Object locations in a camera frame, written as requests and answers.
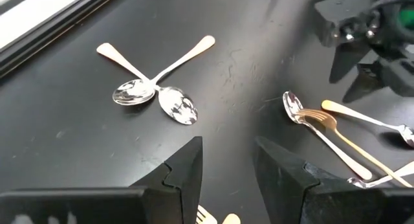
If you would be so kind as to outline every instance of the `white windowsill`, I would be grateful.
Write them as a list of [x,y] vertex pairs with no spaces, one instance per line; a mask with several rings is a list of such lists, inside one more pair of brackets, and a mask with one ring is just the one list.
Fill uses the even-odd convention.
[[0,49],[76,0],[24,0],[0,16]]

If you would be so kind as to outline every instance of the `window frame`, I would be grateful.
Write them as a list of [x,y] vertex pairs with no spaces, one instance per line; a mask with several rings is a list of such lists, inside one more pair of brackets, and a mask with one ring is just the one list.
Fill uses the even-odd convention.
[[109,0],[77,0],[0,49],[0,78],[17,68]]

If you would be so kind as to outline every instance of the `gold handle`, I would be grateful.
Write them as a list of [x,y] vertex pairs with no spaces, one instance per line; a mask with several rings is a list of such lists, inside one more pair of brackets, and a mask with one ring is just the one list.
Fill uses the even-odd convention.
[[408,188],[412,188],[412,185],[409,184],[407,181],[405,181],[403,178],[398,176],[396,173],[394,173],[391,169],[389,169],[386,165],[382,164],[382,162],[378,161],[376,158],[374,158],[372,155],[367,153],[365,150],[361,149],[361,147],[357,146],[350,140],[348,140],[346,137],[344,137],[337,129],[334,130],[334,132],[337,134],[338,137],[340,137],[343,141],[348,143],[348,145],[352,146],[358,153],[360,153],[362,156],[364,156],[366,159],[370,160],[373,164],[377,165],[381,170],[385,171],[389,176],[396,179],[398,182],[402,183],[404,186]]
[[226,219],[224,219],[223,224],[240,224],[240,218],[239,216],[235,214],[229,214],[227,215]]

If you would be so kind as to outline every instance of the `spoon bowl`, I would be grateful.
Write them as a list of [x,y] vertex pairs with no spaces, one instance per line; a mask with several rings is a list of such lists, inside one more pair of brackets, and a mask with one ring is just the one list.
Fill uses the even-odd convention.
[[161,87],[158,99],[161,108],[173,119],[181,124],[194,124],[198,112],[191,98],[176,87]]
[[370,188],[370,187],[367,186],[367,183],[365,183],[362,180],[357,179],[355,177],[351,177],[351,178],[347,179],[347,182],[352,184],[352,185],[357,186],[358,188]]
[[288,117],[293,122],[297,124],[302,124],[303,119],[296,114],[300,109],[303,109],[303,106],[299,101],[298,97],[296,97],[294,93],[286,91],[283,93],[282,100]]
[[112,99],[117,104],[123,106],[132,106],[143,104],[152,99],[155,95],[155,89],[142,81],[141,79],[131,80],[122,84],[112,94]]
[[407,144],[414,147],[414,130],[405,124],[398,126],[398,132]]

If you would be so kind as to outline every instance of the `fork handle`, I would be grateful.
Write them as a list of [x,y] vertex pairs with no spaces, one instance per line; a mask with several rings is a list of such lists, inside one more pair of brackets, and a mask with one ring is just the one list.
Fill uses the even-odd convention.
[[392,125],[383,123],[379,120],[375,120],[374,118],[367,117],[366,115],[363,115],[363,114],[361,114],[357,111],[352,110],[351,108],[345,107],[341,104],[338,104],[338,103],[330,101],[330,100],[324,100],[322,102],[321,106],[322,106],[323,109],[328,110],[328,111],[333,111],[333,112],[336,112],[336,113],[349,115],[350,117],[359,118],[360,120],[364,120],[364,121],[370,122],[372,124],[376,124],[378,126],[383,126],[383,127],[386,127],[386,128],[391,128],[393,130],[398,130],[397,129],[398,127],[396,127],[396,126],[392,126]]
[[373,177],[373,174],[364,166],[356,162],[353,158],[348,156],[345,152],[343,152],[339,147],[337,147],[333,142],[331,142],[324,134],[322,134],[319,130],[317,130],[312,124],[307,122],[303,123],[304,125],[308,126],[317,136],[320,137],[330,148],[333,152],[337,154],[341,160],[350,167],[357,175],[359,175],[362,179],[368,180]]
[[396,179],[398,182],[402,183],[404,186],[408,188],[412,188],[412,185],[409,184],[407,181],[405,181],[403,178],[398,176],[395,172],[393,172],[391,169],[389,169],[386,165],[384,165],[382,162],[378,161],[376,158],[374,158],[372,155],[367,153],[365,150],[361,149],[361,147],[357,146],[350,140],[348,140],[346,137],[344,137],[337,129],[334,129],[334,132],[337,134],[339,138],[341,138],[343,141],[348,143],[348,145],[352,146],[358,153],[360,153],[362,156],[364,156],[366,159],[370,160],[373,164],[377,165],[381,170],[385,171],[389,176]]

